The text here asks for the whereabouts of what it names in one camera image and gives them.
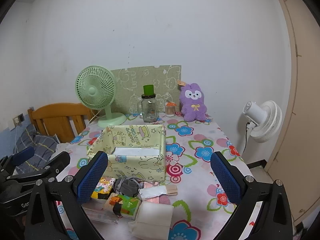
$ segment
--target green fan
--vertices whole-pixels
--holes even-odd
[[[90,66],[80,72],[76,79],[76,94],[86,107],[101,110],[106,115],[98,120],[98,126],[120,125],[127,120],[124,114],[112,113],[111,104],[116,96],[114,75],[100,66]]]

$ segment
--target blue gripper pad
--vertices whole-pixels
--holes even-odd
[[[240,186],[216,152],[211,155],[210,165],[229,201],[239,205],[241,201]]]
[[[96,188],[99,180],[101,179],[104,171],[108,166],[108,155],[102,152],[97,161],[93,164],[91,169],[84,176],[83,180],[79,183],[77,187],[77,202],[81,205],[89,201],[92,192]]]
[[[14,166],[20,166],[21,164],[29,160],[34,155],[35,155],[35,149],[32,146],[29,146],[12,156],[12,164]]]

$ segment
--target floral tablecloth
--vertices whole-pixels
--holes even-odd
[[[239,153],[218,124],[209,115],[204,122],[185,122],[179,112],[174,117],[160,113],[154,124],[166,127],[166,176],[164,184],[176,184],[178,195],[168,197],[174,212],[168,240],[212,240],[227,222],[235,209],[224,193],[210,167],[210,157],[220,151],[244,176],[252,175]],[[140,116],[127,116],[126,125],[144,124]],[[75,175],[88,163],[87,149],[98,138],[102,128],[90,124],[68,145],[70,165],[57,177]],[[69,235],[76,238],[62,203],[58,210]],[[254,225],[261,203],[257,203],[240,239],[245,239]],[[101,235],[108,240],[137,239],[131,236],[128,220],[121,218],[118,225],[93,222]]]

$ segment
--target plaid fabric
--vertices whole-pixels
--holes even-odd
[[[35,155],[16,167],[18,174],[38,171],[44,168],[52,154],[54,154],[58,142],[52,136],[40,135],[33,124],[29,124],[16,142],[16,152],[32,146]]]

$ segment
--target door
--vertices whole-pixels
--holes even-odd
[[[282,180],[298,224],[320,197],[320,27],[302,0],[284,0],[296,41],[297,87],[288,130],[268,168]]]

